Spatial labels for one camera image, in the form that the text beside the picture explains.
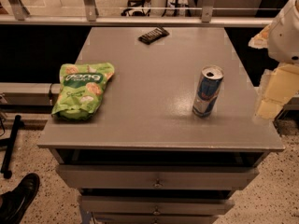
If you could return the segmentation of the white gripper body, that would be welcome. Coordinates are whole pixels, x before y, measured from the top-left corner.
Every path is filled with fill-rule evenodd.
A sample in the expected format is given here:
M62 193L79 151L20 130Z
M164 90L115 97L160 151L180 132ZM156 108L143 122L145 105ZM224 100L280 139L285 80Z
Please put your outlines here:
M268 55L280 63L299 64L298 1L289 0L270 25Z

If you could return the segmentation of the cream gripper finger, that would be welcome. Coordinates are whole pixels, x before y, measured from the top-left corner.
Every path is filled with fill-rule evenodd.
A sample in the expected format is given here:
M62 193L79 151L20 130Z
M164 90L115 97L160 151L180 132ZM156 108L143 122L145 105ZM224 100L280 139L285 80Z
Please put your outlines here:
M257 35L249 41L249 46L254 49L267 49L270 25L266 25Z
M298 64L280 63L273 71L265 69L258 89L255 115L262 119L274 119L297 92Z

